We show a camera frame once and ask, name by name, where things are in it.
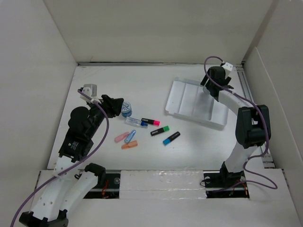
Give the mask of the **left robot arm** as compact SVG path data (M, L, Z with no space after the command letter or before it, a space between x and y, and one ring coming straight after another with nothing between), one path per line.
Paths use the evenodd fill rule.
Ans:
M44 189L36 205L23 212L19 222L26 227L66 227L71 213L93 187L101 187L106 180L106 169L90 163L84 172L75 178L78 168L97 149L93 148L92 138L103 120L108 121L121 113L123 98L101 99L88 97L87 107L79 106L72 110L53 176L35 189Z

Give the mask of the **blue slime jar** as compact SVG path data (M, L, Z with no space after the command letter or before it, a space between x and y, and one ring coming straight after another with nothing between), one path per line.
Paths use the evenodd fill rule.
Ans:
M130 117L132 115L132 107L129 102L123 102L121 107L121 114L123 117Z
M210 95L210 91L209 91L206 87L203 87L203 92L204 92L206 95Z

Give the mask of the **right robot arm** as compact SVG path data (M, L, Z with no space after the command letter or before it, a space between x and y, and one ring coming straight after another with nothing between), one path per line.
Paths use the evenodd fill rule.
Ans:
M269 108L234 93L230 81L223 66L212 66L201 82L207 94L237 115L235 147L223 162L219 174L210 178L210 182L218 183L220 187L236 184L244 176L244 163L271 137Z

